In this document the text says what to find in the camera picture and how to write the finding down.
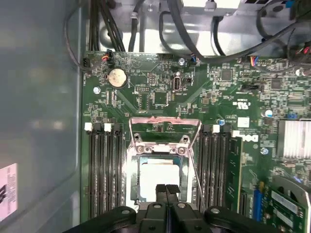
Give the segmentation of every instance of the gray metal panel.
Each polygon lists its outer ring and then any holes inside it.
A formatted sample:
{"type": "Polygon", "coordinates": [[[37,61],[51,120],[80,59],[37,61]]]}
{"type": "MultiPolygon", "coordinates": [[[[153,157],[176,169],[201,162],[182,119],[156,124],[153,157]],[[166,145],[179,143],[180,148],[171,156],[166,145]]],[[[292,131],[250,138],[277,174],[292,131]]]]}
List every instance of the gray metal panel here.
{"type": "MultiPolygon", "coordinates": [[[[18,210],[0,223],[1,233],[57,233],[79,222],[80,78],[62,29],[74,5],[1,2],[0,168],[18,166],[18,210]]],[[[79,18],[70,24],[75,51],[79,18]]]]}

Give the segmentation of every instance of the green circuit board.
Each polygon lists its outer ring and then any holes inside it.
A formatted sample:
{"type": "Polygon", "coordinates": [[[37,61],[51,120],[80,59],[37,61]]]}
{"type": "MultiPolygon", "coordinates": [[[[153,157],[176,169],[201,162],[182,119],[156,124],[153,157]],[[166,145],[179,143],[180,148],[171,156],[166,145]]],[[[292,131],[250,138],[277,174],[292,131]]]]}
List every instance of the green circuit board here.
{"type": "MultiPolygon", "coordinates": [[[[92,64],[105,53],[88,52],[86,55],[92,64]]],[[[260,58],[258,63],[272,70],[289,65],[288,61],[276,58],[260,58]]],[[[283,175],[295,176],[305,184],[310,182],[309,158],[285,160],[276,151],[280,119],[287,119],[289,115],[310,118],[310,91],[311,77],[302,76],[297,70],[271,75],[253,69],[248,61],[233,60],[217,65],[185,61],[181,65],[179,57],[170,54],[116,52],[113,65],[102,62],[91,74],[84,74],[82,124],[119,124],[122,144],[120,151],[115,150],[113,154],[118,153],[121,161],[126,160],[125,151],[131,140],[128,126],[131,117],[199,119],[203,125],[219,125],[220,120],[224,121],[225,126],[230,126],[232,138],[243,139],[243,146],[239,147],[242,149],[241,157],[234,167],[241,166],[240,171],[236,170],[241,173],[238,187],[248,194],[245,215],[252,217],[253,192],[259,181],[267,183],[271,176],[283,175]],[[114,88],[107,78],[111,70],[116,68],[122,69],[127,77],[125,84],[118,88],[114,88]],[[180,77],[178,90],[174,89],[174,77],[180,77]],[[266,117],[267,110],[273,111],[273,117],[266,117]],[[265,155],[262,154],[263,148],[267,149],[265,155]]],[[[195,134],[193,128],[170,123],[137,127],[135,130],[146,133],[146,137],[152,135],[163,141],[179,140],[180,135],[192,137],[195,134]]],[[[89,178],[90,147],[89,134],[83,130],[82,222],[92,217],[90,212],[94,208],[90,206],[90,199],[94,198],[89,178]]],[[[198,152],[195,142],[195,157],[198,152]]],[[[110,159],[114,164],[118,162],[114,156],[110,159]]],[[[123,190],[124,182],[119,185],[123,190]]],[[[111,208],[118,204],[125,204],[125,200],[114,203],[111,208]]]]}

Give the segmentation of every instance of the microchip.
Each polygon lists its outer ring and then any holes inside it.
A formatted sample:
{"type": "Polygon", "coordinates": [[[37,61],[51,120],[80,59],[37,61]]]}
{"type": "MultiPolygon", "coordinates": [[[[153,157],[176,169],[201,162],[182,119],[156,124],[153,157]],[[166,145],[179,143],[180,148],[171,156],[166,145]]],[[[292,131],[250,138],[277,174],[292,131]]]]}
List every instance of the microchip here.
{"type": "Polygon", "coordinates": [[[201,111],[202,112],[208,112],[208,107],[203,107],[201,111]]]}
{"type": "Polygon", "coordinates": [[[230,69],[222,70],[222,81],[231,81],[232,79],[232,71],[230,69]]]}
{"type": "Polygon", "coordinates": [[[272,119],[272,118],[265,118],[265,119],[263,120],[263,123],[264,123],[265,125],[272,125],[273,119],[272,119]]]}
{"type": "Polygon", "coordinates": [[[281,79],[272,79],[271,81],[271,89],[281,89],[282,86],[282,80],[281,79]]]}
{"type": "Polygon", "coordinates": [[[208,98],[203,98],[202,99],[202,104],[209,104],[209,99],[208,98]]]}

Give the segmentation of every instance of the metal screw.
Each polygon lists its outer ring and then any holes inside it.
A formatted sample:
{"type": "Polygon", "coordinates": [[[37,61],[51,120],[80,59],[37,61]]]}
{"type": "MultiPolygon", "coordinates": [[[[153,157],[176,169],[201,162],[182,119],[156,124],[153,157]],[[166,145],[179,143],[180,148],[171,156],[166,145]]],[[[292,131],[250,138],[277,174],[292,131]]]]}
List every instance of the metal screw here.
{"type": "Polygon", "coordinates": [[[94,94],[98,95],[101,92],[101,89],[96,86],[93,88],[93,92],[94,92],[94,94]]]}
{"type": "Polygon", "coordinates": [[[266,147],[260,149],[261,154],[266,155],[269,153],[269,150],[266,147]]]}
{"type": "Polygon", "coordinates": [[[152,5],[151,5],[151,4],[148,6],[148,11],[149,11],[149,12],[154,11],[154,10],[152,9],[152,5]]]}
{"type": "Polygon", "coordinates": [[[185,208],[186,207],[186,205],[184,204],[184,203],[179,203],[179,204],[177,204],[177,206],[179,207],[179,208],[185,208]]]}
{"type": "Polygon", "coordinates": [[[143,146],[138,146],[138,147],[136,147],[136,151],[138,153],[143,153],[144,152],[144,147],[143,146]]]}
{"type": "Polygon", "coordinates": [[[184,58],[179,58],[178,60],[178,64],[180,64],[181,66],[183,66],[186,63],[186,60],[184,58]]]}
{"type": "Polygon", "coordinates": [[[219,209],[216,209],[216,208],[213,208],[210,210],[213,214],[219,214],[220,213],[220,210],[219,209]]]}
{"type": "Polygon", "coordinates": [[[178,148],[179,154],[184,154],[185,152],[186,152],[185,148],[183,148],[183,147],[178,148]]]}

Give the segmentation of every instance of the colored wires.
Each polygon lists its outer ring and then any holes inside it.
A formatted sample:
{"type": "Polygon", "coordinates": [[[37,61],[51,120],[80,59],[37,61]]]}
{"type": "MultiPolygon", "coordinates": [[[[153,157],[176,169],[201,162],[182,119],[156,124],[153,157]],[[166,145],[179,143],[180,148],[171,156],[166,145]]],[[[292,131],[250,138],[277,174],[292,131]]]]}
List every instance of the colored wires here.
{"type": "Polygon", "coordinates": [[[251,66],[254,67],[257,64],[257,61],[259,59],[258,56],[251,56],[251,66]]]}

